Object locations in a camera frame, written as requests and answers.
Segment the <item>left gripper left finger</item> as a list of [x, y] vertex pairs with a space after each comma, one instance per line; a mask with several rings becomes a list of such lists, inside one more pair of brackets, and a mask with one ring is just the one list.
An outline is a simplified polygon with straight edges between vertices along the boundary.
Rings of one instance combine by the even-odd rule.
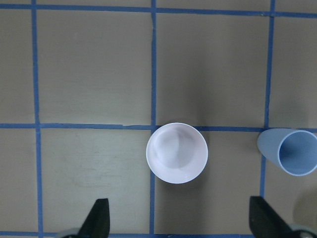
[[109, 201], [97, 199], [77, 233], [78, 238], [107, 238], [109, 235]]

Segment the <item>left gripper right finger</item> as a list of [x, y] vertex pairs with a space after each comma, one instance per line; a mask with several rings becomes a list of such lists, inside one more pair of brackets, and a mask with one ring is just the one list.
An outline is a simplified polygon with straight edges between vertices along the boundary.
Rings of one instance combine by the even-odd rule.
[[296, 238], [297, 232], [261, 196], [249, 199], [249, 227], [256, 238]]

